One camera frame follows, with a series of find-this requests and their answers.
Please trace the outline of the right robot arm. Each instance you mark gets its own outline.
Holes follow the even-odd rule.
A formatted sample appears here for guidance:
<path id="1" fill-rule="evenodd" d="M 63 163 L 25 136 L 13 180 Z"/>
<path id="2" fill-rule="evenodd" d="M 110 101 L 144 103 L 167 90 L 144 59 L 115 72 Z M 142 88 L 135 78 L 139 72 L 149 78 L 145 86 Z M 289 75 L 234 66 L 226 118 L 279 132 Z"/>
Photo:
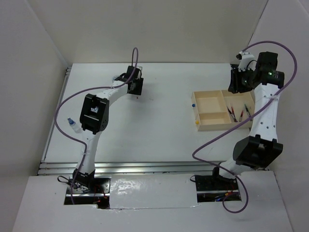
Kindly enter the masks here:
<path id="1" fill-rule="evenodd" d="M 214 167 L 211 185 L 222 189 L 231 179 L 249 170 L 268 167 L 283 151 L 277 137 L 277 111 L 285 74 L 277 70 L 278 54 L 261 52 L 255 58 L 249 52 L 239 52 L 240 63 L 231 72 L 228 91 L 254 91 L 255 108 L 249 135 L 238 141 L 232 158 Z"/>

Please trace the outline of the red gel pen clear cap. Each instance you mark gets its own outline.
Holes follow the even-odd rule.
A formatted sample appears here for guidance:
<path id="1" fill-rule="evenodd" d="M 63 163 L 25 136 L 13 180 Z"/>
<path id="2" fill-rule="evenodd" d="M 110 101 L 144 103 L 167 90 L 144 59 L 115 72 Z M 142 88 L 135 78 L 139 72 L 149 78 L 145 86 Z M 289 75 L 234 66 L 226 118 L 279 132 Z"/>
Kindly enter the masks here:
<path id="1" fill-rule="evenodd" d="M 243 114 L 244 114 L 244 110 L 241 111 L 241 114 L 240 114 L 240 117 L 239 117 L 239 122 L 242 122 Z"/>

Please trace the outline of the blue ballpoint pen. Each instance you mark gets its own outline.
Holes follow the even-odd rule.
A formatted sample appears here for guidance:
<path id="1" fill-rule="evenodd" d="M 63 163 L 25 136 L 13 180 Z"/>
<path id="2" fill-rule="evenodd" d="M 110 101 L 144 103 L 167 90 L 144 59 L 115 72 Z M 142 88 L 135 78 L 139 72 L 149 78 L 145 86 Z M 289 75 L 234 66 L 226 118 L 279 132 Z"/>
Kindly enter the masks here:
<path id="1" fill-rule="evenodd" d="M 251 117 L 251 113 L 250 113 L 249 108 L 247 107 L 246 104 L 244 104 L 244 107 L 245 107 L 248 118 Z"/>

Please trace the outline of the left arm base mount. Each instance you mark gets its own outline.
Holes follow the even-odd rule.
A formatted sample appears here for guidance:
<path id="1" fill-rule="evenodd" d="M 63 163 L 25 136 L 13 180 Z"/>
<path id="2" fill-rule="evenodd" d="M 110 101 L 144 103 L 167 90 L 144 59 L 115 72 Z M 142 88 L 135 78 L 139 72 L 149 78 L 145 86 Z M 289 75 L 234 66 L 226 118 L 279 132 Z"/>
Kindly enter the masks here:
<path id="1" fill-rule="evenodd" d="M 70 189 L 71 180 L 62 175 L 57 177 L 58 182 L 67 185 L 64 205 L 73 205 L 71 201 L 73 199 L 75 205 L 93 204 L 99 209 L 110 208 L 110 178 L 96 178 L 91 189 L 75 184 L 72 190 Z"/>

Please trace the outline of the purple gel pen clear cap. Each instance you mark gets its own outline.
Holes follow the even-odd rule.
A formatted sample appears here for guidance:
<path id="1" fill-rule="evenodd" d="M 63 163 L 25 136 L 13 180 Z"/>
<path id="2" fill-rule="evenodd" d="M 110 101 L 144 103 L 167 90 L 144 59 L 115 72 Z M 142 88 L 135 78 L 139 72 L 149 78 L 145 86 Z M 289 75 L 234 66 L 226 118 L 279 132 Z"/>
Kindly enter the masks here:
<path id="1" fill-rule="evenodd" d="M 227 107 L 227 110 L 229 112 L 229 114 L 231 115 L 232 119 L 234 120 L 234 122 L 238 122 L 235 115 L 232 113 L 232 111 Z"/>

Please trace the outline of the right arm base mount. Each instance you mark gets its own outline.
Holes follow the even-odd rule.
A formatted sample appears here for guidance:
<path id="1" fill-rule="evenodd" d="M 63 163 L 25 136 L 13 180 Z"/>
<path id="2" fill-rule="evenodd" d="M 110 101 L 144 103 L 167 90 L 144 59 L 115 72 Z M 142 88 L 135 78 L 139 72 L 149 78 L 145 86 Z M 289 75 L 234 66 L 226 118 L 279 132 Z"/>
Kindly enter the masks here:
<path id="1" fill-rule="evenodd" d="M 226 201 L 241 200 L 236 180 L 226 182 L 211 175 L 193 175 L 190 181 L 195 183 L 198 203 L 221 202 L 226 196 Z"/>

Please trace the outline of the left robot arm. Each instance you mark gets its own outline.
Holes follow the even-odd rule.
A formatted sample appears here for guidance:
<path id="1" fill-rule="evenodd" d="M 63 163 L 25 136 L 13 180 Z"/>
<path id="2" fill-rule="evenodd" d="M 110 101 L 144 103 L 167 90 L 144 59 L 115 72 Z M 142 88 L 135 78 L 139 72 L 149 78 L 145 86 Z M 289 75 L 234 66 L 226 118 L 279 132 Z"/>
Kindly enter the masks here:
<path id="1" fill-rule="evenodd" d="M 109 108 L 126 94 L 141 95 L 142 68 L 128 66 L 127 72 L 113 79 L 110 88 L 97 94 L 87 94 L 80 115 L 82 141 L 87 148 L 73 171 L 74 184 L 85 193 L 95 188 L 95 155 L 99 138 L 109 122 Z"/>

